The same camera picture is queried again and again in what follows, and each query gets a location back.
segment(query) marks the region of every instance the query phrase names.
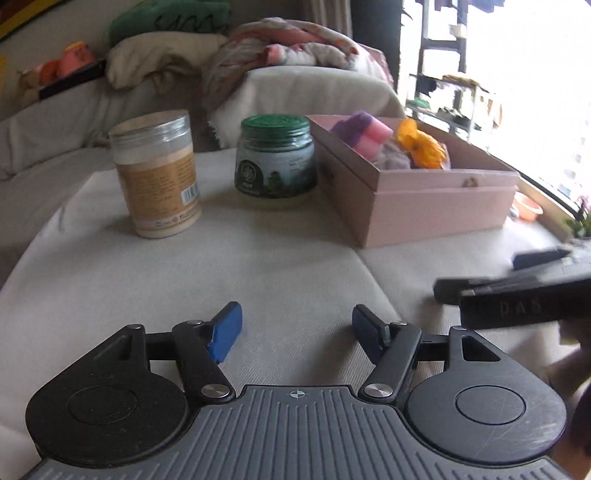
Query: clear plastic jar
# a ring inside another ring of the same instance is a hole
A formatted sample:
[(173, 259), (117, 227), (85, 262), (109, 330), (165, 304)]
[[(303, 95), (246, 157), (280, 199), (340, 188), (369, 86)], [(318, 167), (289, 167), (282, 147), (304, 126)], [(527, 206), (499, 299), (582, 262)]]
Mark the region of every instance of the clear plastic jar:
[(312, 190), (316, 165), (309, 120), (257, 115), (242, 121), (234, 185), (247, 195), (275, 201)]
[(189, 114), (151, 113), (109, 131), (113, 159), (138, 235), (182, 232), (201, 214)]

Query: barcode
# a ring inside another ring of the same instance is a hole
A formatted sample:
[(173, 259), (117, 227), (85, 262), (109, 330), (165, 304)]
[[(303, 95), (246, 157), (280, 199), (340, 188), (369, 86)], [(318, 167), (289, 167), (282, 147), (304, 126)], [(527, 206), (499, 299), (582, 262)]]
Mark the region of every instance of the barcode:
[(184, 189), (181, 192), (181, 198), (183, 199), (183, 205), (191, 203), (199, 195), (197, 191), (197, 183), (193, 183), (189, 188)]

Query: round black disc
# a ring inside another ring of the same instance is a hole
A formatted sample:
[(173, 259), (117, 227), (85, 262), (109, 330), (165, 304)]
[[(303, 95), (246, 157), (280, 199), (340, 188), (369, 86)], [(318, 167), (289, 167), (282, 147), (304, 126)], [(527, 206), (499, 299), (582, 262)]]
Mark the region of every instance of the round black disc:
[(525, 369), (503, 375), (493, 374), (493, 363), (473, 366), (415, 387), (406, 405), (414, 430), (437, 450), (470, 463), (507, 465), (545, 454), (566, 422), (560, 397)]
[(57, 377), (29, 402), (27, 428), (42, 456), (92, 468), (130, 463), (166, 445), (189, 413), (183, 392), (147, 370), (84, 383)]

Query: green lid jar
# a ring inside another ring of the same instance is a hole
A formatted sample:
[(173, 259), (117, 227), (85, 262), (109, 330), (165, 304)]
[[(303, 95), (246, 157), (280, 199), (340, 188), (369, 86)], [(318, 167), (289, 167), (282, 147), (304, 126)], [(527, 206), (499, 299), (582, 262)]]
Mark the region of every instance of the green lid jar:
[(256, 115), (242, 121), (236, 188), (267, 199), (292, 198), (316, 186), (314, 141), (305, 116)]

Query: orange flower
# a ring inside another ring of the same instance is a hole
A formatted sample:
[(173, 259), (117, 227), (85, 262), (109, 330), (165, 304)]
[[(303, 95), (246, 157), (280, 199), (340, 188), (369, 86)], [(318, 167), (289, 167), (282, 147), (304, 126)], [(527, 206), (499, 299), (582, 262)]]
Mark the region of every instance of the orange flower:
[(419, 168), (443, 168), (447, 163), (445, 149), (431, 135), (421, 132), (412, 118), (402, 121), (396, 139), (410, 152)]

